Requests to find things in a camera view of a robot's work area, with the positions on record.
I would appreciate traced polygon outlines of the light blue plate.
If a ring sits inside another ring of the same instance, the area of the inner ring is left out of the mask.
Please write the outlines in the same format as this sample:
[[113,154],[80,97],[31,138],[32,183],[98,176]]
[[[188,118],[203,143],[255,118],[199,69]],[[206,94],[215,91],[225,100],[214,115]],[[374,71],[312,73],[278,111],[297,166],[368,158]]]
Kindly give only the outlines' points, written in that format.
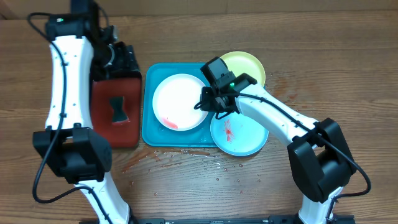
[[210,123],[214,143],[225,153],[245,157],[255,154],[265,145],[269,131],[253,119],[231,113],[222,119],[216,115]]

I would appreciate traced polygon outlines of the white plate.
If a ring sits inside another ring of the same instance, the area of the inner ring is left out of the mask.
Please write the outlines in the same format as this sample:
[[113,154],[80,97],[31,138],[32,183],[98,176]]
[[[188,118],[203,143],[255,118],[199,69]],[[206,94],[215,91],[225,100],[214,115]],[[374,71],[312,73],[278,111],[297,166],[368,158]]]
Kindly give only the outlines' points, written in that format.
[[188,131],[201,124],[208,113],[194,106],[200,101],[205,84],[189,74],[175,74],[155,89],[152,108],[157,120],[174,131]]

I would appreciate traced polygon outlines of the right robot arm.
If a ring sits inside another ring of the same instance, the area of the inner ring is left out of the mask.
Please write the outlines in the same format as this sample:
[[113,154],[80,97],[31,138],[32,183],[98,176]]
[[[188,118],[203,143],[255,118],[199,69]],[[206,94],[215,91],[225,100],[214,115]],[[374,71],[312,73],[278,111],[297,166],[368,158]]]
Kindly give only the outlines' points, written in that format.
[[356,172],[339,125],[319,122],[289,108],[247,74],[206,75],[196,108],[227,116],[233,112],[253,119],[287,147],[292,177],[303,202],[292,223],[354,223],[352,216],[333,214],[343,187]]

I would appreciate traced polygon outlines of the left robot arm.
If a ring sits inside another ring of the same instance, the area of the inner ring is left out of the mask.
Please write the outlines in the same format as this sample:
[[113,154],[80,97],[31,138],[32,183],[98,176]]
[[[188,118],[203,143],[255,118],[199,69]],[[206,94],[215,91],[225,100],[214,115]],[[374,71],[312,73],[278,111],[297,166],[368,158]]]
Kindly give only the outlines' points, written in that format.
[[49,14],[40,34],[52,54],[52,98],[45,129],[32,142],[41,166],[82,192],[98,223],[135,223],[111,177],[111,146],[94,130],[90,101],[93,82],[138,81],[141,73],[115,26],[100,26],[103,14],[94,1],[72,1],[68,14]]

